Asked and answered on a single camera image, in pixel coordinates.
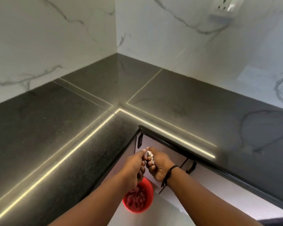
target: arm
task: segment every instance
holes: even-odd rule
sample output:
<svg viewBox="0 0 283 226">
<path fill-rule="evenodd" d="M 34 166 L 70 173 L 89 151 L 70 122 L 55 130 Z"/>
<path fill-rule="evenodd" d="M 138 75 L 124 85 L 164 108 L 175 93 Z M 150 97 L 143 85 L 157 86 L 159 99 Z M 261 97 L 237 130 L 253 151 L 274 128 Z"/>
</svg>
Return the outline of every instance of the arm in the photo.
<svg viewBox="0 0 283 226">
<path fill-rule="evenodd" d="M 147 167 L 154 178 L 162 182 L 174 163 L 165 153 L 159 152 L 153 147 L 149 150 L 154 155 L 155 165 L 148 162 Z M 178 167 L 172 170 L 167 183 L 197 226 L 261 225 L 250 216 L 217 197 Z"/>
<path fill-rule="evenodd" d="M 123 169 L 103 182 L 80 203 L 69 209 L 49 226 L 104 226 L 113 217 L 125 194 L 143 179 L 147 158 L 144 151 L 127 158 Z"/>
</svg>

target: forearm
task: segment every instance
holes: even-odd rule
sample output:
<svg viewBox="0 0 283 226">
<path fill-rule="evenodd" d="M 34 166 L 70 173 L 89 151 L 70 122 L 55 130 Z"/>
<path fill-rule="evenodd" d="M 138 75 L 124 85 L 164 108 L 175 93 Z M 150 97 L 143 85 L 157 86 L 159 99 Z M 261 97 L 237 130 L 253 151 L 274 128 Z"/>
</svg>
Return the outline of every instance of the forearm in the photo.
<svg viewBox="0 0 283 226">
<path fill-rule="evenodd" d="M 167 182 L 197 226 L 261 225 L 214 195 L 178 167 L 172 170 Z"/>
<path fill-rule="evenodd" d="M 69 209 L 49 226 L 104 226 L 109 223 L 119 203 L 128 192 L 125 176 L 116 174 L 103 182 L 80 203 Z"/>
</svg>

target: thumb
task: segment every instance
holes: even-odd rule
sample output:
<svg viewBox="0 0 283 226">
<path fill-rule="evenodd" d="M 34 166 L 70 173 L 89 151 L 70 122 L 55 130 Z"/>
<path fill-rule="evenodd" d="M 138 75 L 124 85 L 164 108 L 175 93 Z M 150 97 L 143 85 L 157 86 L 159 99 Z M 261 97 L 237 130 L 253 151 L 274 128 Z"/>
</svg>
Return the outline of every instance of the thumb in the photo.
<svg viewBox="0 0 283 226">
<path fill-rule="evenodd" d="M 154 156 L 159 152 L 155 147 L 147 147 L 147 150 L 152 152 Z"/>
<path fill-rule="evenodd" d="M 143 149 L 142 151 L 136 152 L 135 155 L 139 158 L 142 158 L 144 154 L 146 153 L 146 149 Z"/>
</svg>

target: hand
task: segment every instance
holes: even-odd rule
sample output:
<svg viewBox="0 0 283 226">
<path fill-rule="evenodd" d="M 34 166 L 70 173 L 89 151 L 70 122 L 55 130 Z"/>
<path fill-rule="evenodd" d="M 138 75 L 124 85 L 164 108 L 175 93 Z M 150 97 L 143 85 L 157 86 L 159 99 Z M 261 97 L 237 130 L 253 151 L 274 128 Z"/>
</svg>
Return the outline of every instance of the hand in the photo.
<svg viewBox="0 0 283 226">
<path fill-rule="evenodd" d="M 147 149 L 154 155 L 155 162 L 155 165 L 153 165 L 151 157 L 149 156 L 147 158 L 147 168 L 156 181 L 162 182 L 168 170 L 175 164 L 166 153 L 160 152 L 154 147 L 147 147 Z"/>
<path fill-rule="evenodd" d="M 143 174 L 146 171 L 144 168 L 146 165 L 145 160 L 147 160 L 147 157 L 144 155 L 145 153 L 146 150 L 144 149 L 128 157 L 124 167 L 120 171 L 128 181 L 129 190 L 135 188 L 137 183 L 143 179 Z"/>
</svg>

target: floor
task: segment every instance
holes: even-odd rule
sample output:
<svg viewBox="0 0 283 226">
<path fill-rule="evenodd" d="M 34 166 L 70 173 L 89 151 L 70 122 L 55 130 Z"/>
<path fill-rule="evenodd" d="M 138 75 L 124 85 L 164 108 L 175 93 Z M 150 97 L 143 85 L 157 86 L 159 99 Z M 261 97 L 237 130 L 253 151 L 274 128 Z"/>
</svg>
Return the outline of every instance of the floor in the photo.
<svg viewBox="0 0 283 226">
<path fill-rule="evenodd" d="M 158 194 L 154 194 L 153 203 L 150 208 L 140 214 L 129 212 L 121 202 L 108 225 L 144 226 L 147 223 L 155 226 L 195 225 L 188 215 L 180 212 L 179 209 Z"/>
</svg>

